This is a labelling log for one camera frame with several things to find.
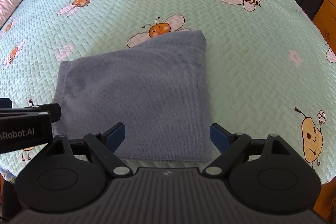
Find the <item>blue fleece pants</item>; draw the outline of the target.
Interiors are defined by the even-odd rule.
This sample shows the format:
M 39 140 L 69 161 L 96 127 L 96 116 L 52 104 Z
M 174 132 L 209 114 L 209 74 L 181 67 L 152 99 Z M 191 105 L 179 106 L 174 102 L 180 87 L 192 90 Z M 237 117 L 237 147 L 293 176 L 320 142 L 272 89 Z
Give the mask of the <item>blue fleece pants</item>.
M 207 161 L 211 156 L 207 42 L 177 31 L 138 46 L 60 64 L 54 133 L 80 139 L 121 122 L 124 159 Z

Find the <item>green quilted bee bedspread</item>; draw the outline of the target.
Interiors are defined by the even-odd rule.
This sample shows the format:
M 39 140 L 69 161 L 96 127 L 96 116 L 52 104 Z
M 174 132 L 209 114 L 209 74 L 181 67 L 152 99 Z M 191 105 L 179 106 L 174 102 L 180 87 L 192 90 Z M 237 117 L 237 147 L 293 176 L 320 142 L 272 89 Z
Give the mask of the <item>green quilted bee bedspread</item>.
M 62 61 L 124 49 L 165 21 L 206 37 L 214 122 L 302 152 L 309 117 L 323 137 L 314 169 L 335 176 L 335 54 L 294 0 L 24 0 L 1 28 L 1 97 L 50 103 Z

